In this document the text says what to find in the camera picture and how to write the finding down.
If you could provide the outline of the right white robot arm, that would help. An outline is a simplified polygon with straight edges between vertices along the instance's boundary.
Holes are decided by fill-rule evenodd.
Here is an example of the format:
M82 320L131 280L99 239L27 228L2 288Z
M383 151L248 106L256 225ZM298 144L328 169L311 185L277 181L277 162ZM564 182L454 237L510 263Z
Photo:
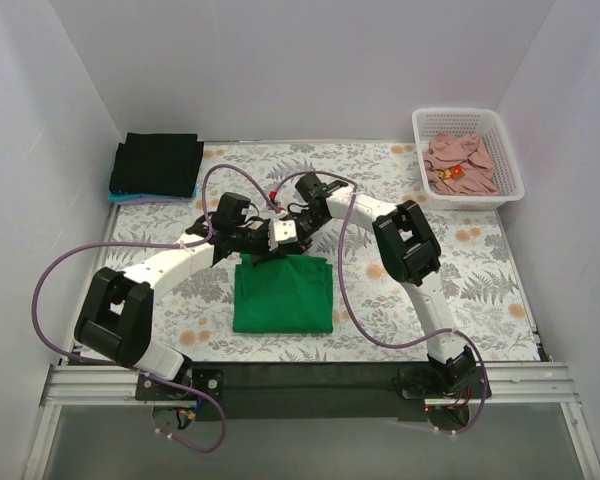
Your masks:
M342 299L356 329L372 344L391 350L424 343L428 370L420 387L444 397L469 393L473 375L483 361L473 341L457 329L444 295L440 275L441 247L420 206L414 201L392 204L357 192L358 186L340 175L326 184L314 171L298 172L296 191L308 206L297 219L297 232L313 234L332 219L342 222L338 239L338 281ZM374 234L382 265L408 294L424 335L403 344L374 338L357 319L344 283L344 240L353 224Z

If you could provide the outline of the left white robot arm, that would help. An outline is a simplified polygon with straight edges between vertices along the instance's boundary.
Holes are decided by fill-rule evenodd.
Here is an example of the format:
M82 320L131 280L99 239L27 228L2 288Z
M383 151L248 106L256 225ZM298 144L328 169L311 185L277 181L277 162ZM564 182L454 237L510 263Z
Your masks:
M155 304L234 252L263 256L295 237L292 217L283 208L271 218L256 218L252 227L247 218L250 204L243 195L226 193L216 210L196 219L167 249L122 270L98 270L82 305L75 339L118 365L157 376L168 398L185 398L193 386L187 370L191 361L152 338Z

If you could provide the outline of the green t shirt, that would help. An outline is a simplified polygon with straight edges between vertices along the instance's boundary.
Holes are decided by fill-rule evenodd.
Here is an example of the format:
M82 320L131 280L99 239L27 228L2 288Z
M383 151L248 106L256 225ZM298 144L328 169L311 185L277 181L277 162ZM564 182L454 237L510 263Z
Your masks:
M240 259L234 273L234 332L333 332L333 266L326 259L289 255L259 265L247 254Z

